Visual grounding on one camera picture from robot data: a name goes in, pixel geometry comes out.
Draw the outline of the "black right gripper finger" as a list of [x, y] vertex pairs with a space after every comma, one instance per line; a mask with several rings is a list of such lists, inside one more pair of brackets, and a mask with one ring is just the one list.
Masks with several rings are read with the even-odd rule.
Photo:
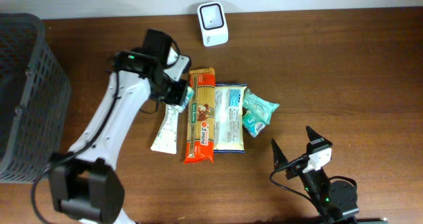
[[279, 172], [285, 169], [285, 166], [288, 164], [288, 160], [282, 150], [280, 149], [279, 145], [276, 143], [275, 139], [271, 139], [271, 146], [273, 151], [273, 164], [274, 164], [274, 171]]
[[326, 143], [327, 140], [318, 134], [312, 127], [306, 127], [307, 136], [309, 138], [310, 144]]

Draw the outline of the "teal Kleenex tissue pack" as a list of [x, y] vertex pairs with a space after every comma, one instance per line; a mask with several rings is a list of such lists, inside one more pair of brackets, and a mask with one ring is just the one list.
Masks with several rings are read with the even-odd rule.
[[253, 113], [246, 113], [243, 116], [242, 121], [243, 126], [252, 137], [257, 137], [257, 135], [266, 127], [266, 123]]

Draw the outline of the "white cream tube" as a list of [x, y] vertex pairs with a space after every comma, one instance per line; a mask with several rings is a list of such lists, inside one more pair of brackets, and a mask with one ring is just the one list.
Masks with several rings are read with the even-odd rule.
[[177, 153], [177, 131], [179, 111], [166, 105], [165, 117], [151, 146], [152, 151], [175, 155]]

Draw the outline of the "orange spaghetti packet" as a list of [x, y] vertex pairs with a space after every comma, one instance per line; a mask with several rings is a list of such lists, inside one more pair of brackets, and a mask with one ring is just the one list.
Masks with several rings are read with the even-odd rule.
[[215, 145], [215, 69], [189, 72], [194, 95], [188, 105], [188, 131], [184, 162], [213, 161]]

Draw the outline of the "mint green wipes pack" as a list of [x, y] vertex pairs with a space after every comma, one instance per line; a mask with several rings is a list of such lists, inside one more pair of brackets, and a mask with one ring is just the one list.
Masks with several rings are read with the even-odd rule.
[[272, 114], [280, 105], [264, 100], [246, 89], [243, 97], [243, 107], [254, 112], [265, 124], [269, 124]]

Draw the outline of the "yellow noodle packet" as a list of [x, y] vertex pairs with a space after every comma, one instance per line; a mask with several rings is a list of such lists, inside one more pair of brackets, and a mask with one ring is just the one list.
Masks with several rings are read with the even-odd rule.
[[244, 153], [243, 97], [246, 84], [221, 83], [215, 87], [214, 153]]

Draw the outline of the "small teal tissue pack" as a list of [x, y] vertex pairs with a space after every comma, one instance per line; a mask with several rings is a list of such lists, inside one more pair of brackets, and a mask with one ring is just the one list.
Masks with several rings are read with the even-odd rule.
[[195, 94], [194, 90], [191, 87], [187, 87], [185, 99], [179, 107], [180, 113], [182, 113], [186, 109], [186, 107], [189, 105], [189, 102], [192, 100], [192, 97], [194, 96], [194, 94]]

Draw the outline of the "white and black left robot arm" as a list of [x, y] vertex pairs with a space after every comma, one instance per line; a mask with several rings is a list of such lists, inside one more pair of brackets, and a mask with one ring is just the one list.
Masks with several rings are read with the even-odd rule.
[[192, 97], [181, 77], [190, 58], [164, 32], [149, 29], [142, 46], [113, 60], [107, 91], [89, 125], [67, 153], [50, 157], [43, 172], [54, 209], [81, 223], [132, 223], [115, 170], [134, 118], [148, 100], [182, 112]]

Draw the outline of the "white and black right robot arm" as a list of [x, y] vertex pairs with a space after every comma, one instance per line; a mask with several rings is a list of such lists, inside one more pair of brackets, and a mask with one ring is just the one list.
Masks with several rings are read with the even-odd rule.
[[[323, 167], [332, 159], [333, 143], [309, 126], [306, 132], [309, 138], [306, 152], [292, 161], [286, 158], [276, 141], [271, 140], [274, 157], [271, 183], [305, 198], [317, 210], [321, 223], [357, 223], [356, 181], [345, 176], [327, 176]], [[273, 179], [275, 174], [283, 171], [288, 180], [299, 177], [306, 193], [302, 194]]]

